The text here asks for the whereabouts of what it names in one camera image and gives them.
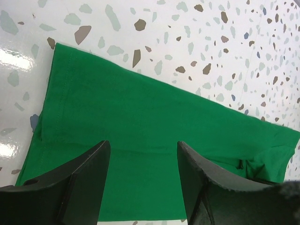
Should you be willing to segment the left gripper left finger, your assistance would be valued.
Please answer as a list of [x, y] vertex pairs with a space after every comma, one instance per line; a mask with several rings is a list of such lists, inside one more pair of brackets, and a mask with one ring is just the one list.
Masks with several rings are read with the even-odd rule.
[[2, 225], [95, 225], [111, 146], [101, 141], [82, 155], [22, 186], [0, 189]]

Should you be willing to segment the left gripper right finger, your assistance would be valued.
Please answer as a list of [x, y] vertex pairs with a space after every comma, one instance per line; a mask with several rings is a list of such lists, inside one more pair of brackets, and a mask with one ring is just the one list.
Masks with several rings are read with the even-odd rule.
[[177, 143], [181, 190], [189, 225], [298, 225], [300, 182], [240, 177]]

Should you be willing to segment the green polo shirt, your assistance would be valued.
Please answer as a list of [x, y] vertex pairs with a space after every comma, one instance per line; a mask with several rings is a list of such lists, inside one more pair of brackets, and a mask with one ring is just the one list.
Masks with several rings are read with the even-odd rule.
[[57, 44], [16, 184], [107, 140], [112, 150], [99, 220], [177, 220], [186, 216], [177, 142], [241, 177], [282, 182], [299, 138], [293, 129]]

